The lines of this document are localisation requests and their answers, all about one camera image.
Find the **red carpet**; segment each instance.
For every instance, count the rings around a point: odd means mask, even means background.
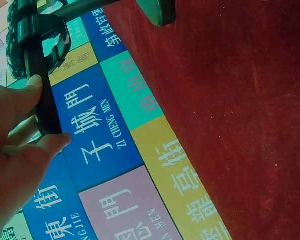
[[[177,0],[106,14],[235,240],[300,240],[300,0]]]

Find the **hand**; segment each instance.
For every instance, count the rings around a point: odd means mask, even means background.
[[[70,135],[64,133],[46,135],[28,144],[38,133],[32,111],[42,89],[41,77],[37,75],[24,89],[0,86],[0,235],[4,226],[34,196],[51,160],[71,142]],[[10,133],[24,120],[24,125]]]

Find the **black pole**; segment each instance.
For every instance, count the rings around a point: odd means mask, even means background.
[[[94,9],[102,8],[116,2],[119,2],[119,0],[79,0],[63,6],[52,14],[62,17],[68,23]]]
[[[79,0],[63,6],[53,14],[63,18],[67,23],[93,9],[98,9],[118,1],[119,0]],[[31,6],[27,9],[26,14],[28,17],[38,14],[35,1],[33,1]],[[50,83],[49,69],[47,68],[41,36],[37,35],[25,42],[23,50],[27,78],[30,79],[34,75],[40,75],[43,82],[43,92],[35,108],[40,133],[42,136],[47,134],[61,134],[62,127]]]

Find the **blue sign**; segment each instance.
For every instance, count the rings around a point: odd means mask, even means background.
[[[64,149],[78,191],[143,165],[143,160],[100,64],[53,87],[62,130],[72,135]]]
[[[35,240],[98,240],[63,153],[53,159],[41,186],[23,212]]]
[[[99,63],[127,50],[102,8],[83,15],[81,19]]]

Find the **yellow sign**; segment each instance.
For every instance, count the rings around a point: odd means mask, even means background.
[[[86,70],[98,63],[94,49],[91,43],[68,53],[65,62],[50,75],[51,86],[61,83],[73,75]]]
[[[230,240],[229,232],[167,119],[158,117],[131,134],[183,238]]]

